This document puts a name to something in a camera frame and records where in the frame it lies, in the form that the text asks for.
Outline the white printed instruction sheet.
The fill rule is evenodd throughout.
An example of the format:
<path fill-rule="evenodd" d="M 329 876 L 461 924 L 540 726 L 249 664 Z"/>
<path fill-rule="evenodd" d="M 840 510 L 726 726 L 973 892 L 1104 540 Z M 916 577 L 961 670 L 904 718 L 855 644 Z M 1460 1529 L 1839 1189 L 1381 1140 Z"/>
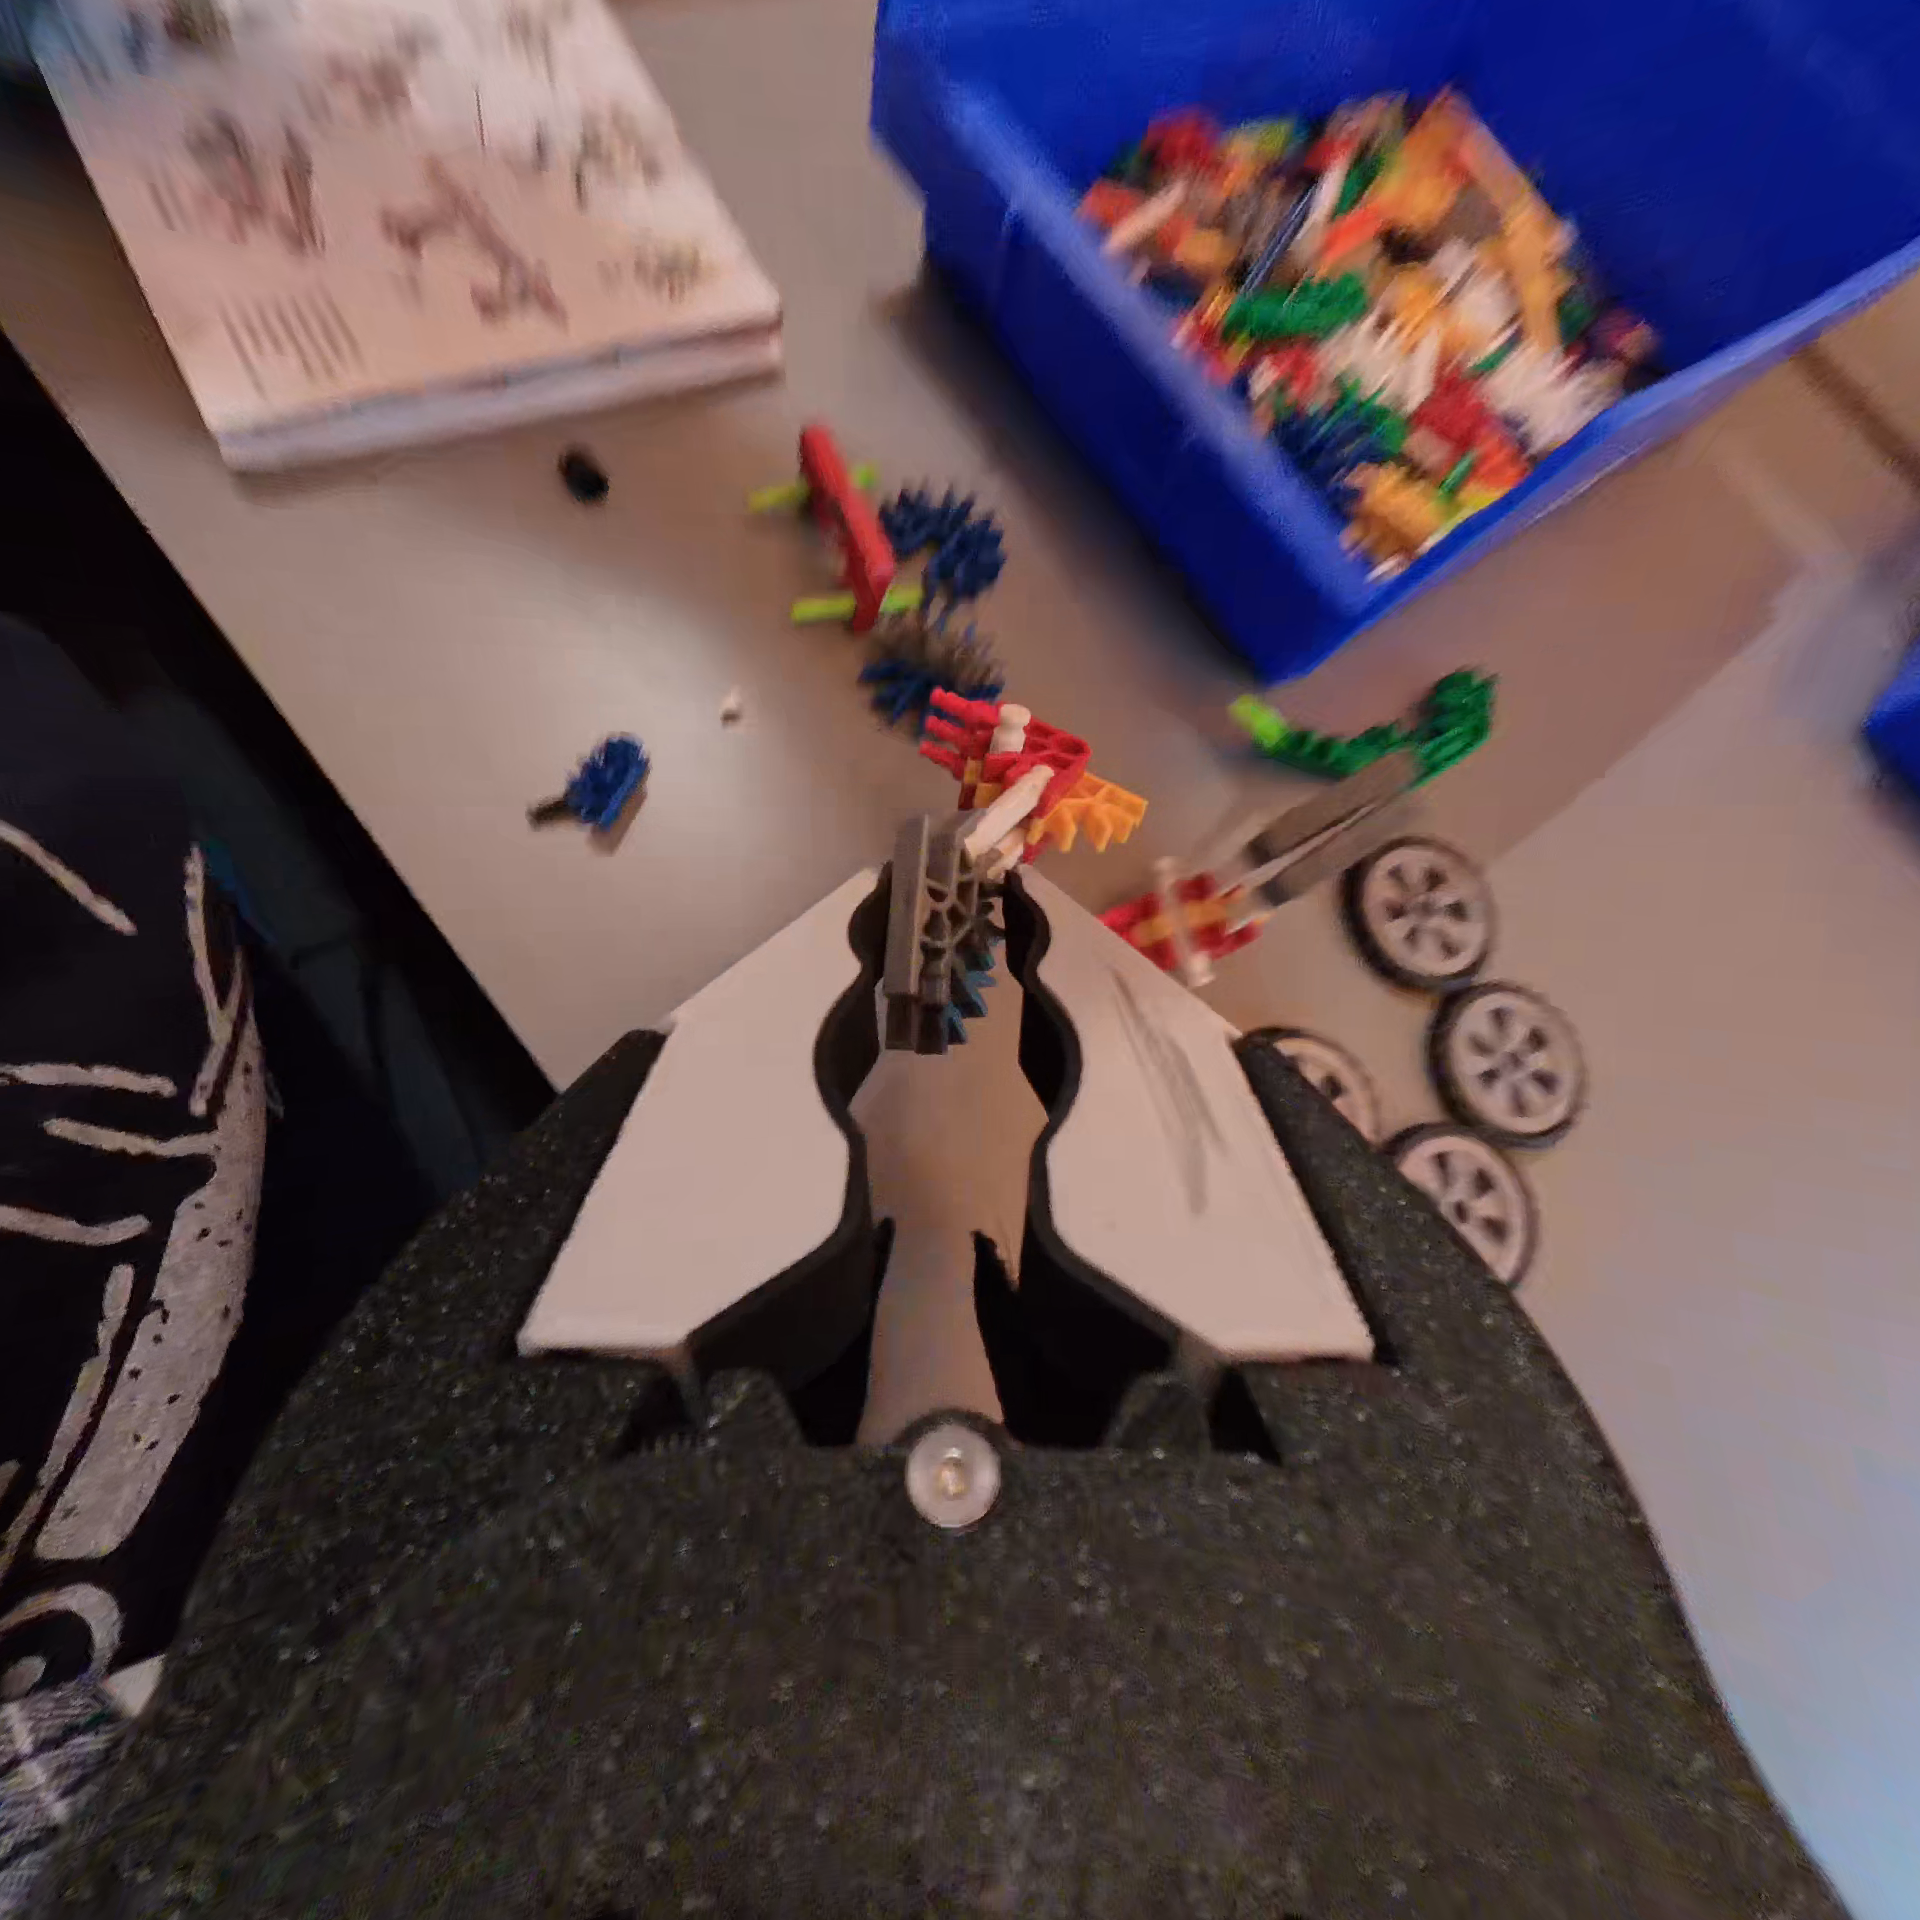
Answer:
<path fill-rule="evenodd" d="M 224 464 L 772 377 L 782 297 L 610 5 L 26 5 Z"/>

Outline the black toy wheel white hub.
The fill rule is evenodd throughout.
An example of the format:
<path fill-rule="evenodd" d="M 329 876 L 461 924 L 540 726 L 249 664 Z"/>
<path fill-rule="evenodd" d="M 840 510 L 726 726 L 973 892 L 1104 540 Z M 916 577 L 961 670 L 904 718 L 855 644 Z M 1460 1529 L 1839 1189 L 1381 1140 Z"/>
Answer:
<path fill-rule="evenodd" d="M 1495 948 L 1489 881 L 1442 838 L 1388 838 L 1342 872 L 1336 902 L 1360 960 L 1404 992 L 1465 992 Z"/>
<path fill-rule="evenodd" d="M 1573 1021 L 1514 981 L 1480 981 L 1437 1005 L 1425 1065 L 1447 1116 L 1501 1150 L 1558 1145 L 1590 1097 Z"/>
<path fill-rule="evenodd" d="M 1513 1159 L 1480 1133 L 1429 1120 L 1383 1142 L 1383 1155 L 1423 1192 L 1506 1289 L 1519 1289 L 1542 1238 L 1538 1199 Z"/>
<path fill-rule="evenodd" d="M 1383 1109 L 1376 1079 L 1346 1046 L 1288 1023 L 1258 1027 L 1242 1038 L 1277 1052 L 1366 1145 L 1381 1142 Z"/>

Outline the green wheeled toy model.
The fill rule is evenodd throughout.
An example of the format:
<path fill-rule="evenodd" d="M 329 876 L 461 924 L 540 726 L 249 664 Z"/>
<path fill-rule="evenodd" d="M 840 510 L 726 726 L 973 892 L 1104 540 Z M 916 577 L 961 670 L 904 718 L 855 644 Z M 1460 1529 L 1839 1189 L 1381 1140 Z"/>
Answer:
<path fill-rule="evenodd" d="M 1189 860 L 1164 860 L 1149 887 L 1104 911 L 1102 924 L 1185 988 L 1255 944 L 1284 905 L 1308 899 L 1391 836 L 1406 833 L 1423 790 L 1489 739 L 1496 679 L 1456 670 L 1391 723 L 1325 731 L 1245 694 L 1232 723 L 1261 760 L 1311 781 L 1311 790 L 1263 819 L 1229 822 Z M 1129 788 L 1089 771 L 1079 736 L 1025 709 L 938 694 L 920 753 L 957 781 L 967 851 L 1008 880 L 1044 851 L 1104 851 L 1145 815 Z"/>

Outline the red green toy assembly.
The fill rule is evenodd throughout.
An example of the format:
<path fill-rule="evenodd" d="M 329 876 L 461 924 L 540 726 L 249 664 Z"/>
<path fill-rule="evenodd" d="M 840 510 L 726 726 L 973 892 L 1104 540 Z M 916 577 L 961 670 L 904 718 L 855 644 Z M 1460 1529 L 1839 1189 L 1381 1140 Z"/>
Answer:
<path fill-rule="evenodd" d="M 1001 582 L 1005 536 L 973 494 L 926 485 L 879 491 L 828 422 L 798 433 L 794 472 L 756 488 L 753 517 L 807 521 L 832 584 L 798 596 L 789 623 L 833 629 L 860 647 L 855 686 L 888 728 L 920 736 L 935 699 L 991 704 L 1002 670 L 977 612 Z"/>

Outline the empty blue plastic bin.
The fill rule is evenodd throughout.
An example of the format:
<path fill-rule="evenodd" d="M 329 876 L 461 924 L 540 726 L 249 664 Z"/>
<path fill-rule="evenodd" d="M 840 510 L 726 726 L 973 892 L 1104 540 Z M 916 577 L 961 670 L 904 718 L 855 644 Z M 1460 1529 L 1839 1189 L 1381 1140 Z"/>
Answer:
<path fill-rule="evenodd" d="M 1918 812 L 1918 631 L 1905 639 L 1882 689 L 1860 725 L 1873 777 Z"/>

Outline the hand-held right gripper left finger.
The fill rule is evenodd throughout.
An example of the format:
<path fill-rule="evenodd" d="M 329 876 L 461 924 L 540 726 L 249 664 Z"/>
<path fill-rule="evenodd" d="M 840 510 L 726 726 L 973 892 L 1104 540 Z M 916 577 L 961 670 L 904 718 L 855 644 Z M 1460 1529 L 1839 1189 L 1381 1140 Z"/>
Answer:
<path fill-rule="evenodd" d="M 856 871 L 647 1031 L 640 1087 L 520 1323 L 526 1358 L 756 1372 L 855 1435 L 879 1280 L 853 1100 L 879 1056 L 892 872 Z"/>

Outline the pile of construction toy pieces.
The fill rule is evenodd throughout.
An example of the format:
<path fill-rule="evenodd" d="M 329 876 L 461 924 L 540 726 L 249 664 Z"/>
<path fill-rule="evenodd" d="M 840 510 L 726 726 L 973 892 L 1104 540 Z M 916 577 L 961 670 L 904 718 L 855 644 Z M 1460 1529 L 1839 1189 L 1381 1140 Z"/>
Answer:
<path fill-rule="evenodd" d="M 1663 375 L 1656 332 L 1453 87 L 1234 125 L 1161 111 L 1077 217 L 1378 582 Z"/>

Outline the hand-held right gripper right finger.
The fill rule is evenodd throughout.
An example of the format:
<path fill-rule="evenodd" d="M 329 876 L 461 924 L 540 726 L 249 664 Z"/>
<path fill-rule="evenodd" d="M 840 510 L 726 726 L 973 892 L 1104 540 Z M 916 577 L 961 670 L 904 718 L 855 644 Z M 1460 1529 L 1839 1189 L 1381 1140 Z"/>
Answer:
<path fill-rule="evenodd" d="M 998 909 L 1015 1035 L 991 1252 L 1012 1435 L 1277 1435 L 1265 1372 L 1368 1361 L 1376 1335 L 1240 1031 L 1050 880 Z"/>

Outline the blue plastic bin with label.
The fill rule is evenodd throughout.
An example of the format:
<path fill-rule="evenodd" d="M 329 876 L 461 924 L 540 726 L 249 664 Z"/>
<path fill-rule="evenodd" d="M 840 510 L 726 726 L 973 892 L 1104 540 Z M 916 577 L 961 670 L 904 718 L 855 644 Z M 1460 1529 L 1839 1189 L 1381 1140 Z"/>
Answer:
<path fill-rule="evenodd" d="M 1373 581 L 1114 271 L 1077 200 L 1164 110 L 1229 123 L 1457 84 L 1669 377 Z M 870 128 L 935 267 L 1234 651 L 1296 679 L 1676 438 L 1914 271 L 1918 7 L 879 5 Z"/>

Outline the grey toy connector assembly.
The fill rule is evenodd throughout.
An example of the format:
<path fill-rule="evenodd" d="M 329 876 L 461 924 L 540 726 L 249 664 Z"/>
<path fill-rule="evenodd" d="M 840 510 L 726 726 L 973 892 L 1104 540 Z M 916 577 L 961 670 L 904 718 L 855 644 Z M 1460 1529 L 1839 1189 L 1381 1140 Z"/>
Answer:
<path fill-rule="evenodd" d="M 879 878 L 879 1046 L 943 1056 L 990 1011 L 1002 880 L 968 852 L 968 819 L 957 809 L 906 819 Z"/>

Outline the small blue toy piece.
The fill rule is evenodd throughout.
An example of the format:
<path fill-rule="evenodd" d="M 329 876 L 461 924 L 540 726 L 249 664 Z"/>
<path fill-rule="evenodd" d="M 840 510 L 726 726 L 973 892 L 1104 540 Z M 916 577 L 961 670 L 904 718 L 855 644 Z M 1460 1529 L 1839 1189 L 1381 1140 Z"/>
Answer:
<path fill-rule="evenodd" d="M 638 806 L 650 771 L 636 734 L 610 734 L 578 760 L 554 798 L 526 809 L 526 821 L 530 828 L 573 822 L 608 838 Z"/>

